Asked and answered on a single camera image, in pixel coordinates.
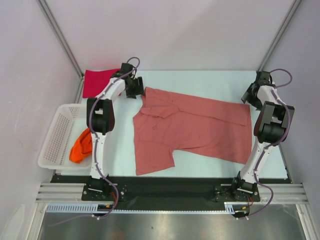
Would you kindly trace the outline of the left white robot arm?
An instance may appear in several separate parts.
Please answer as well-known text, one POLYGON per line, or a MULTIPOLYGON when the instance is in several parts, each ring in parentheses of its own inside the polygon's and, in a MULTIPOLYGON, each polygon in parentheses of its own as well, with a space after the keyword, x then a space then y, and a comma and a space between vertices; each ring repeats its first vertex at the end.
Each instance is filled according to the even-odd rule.
POLYGON ((114 102, 122 92, 129 99, 145 95, 143 78, 136 76, 139 65, 132 65, 129 60, 123 62, 106 87, 86 101, 86 123, 92 139, 92 165, 86 186, 100 200, 107 199, 114 187, 104 163, 105 143, 115 127, 114 102))

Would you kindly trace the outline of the salmon pink t shirt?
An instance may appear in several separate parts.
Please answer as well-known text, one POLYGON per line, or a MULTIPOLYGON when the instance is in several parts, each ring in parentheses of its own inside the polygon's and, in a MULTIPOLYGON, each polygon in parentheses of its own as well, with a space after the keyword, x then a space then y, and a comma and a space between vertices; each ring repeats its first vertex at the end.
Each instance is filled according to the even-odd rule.
POLYGON ((247 163, 252 151, 248 105, 150 87, 141 99, 133 117, 138 176, 174 167, 174 151, 247 163))

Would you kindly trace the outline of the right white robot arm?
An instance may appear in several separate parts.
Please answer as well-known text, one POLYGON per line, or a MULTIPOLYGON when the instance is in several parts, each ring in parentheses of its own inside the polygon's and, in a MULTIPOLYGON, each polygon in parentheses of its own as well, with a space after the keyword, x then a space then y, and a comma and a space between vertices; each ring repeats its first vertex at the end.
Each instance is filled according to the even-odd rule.
POLYGON ((236 201, 244 201, 258 192, 259 175, 270 153, 288 136, 295 108, 286 104, 279 96, 278 89, 293 80, 291 73, 277 68, 289 75, 289 81, 276 85, 268 71, 258 71, 255 81, 248 87, 241 100, 257 110, 259 116, 254 125, 254 145, 250 156, 232 180, 230 194, 236 201))

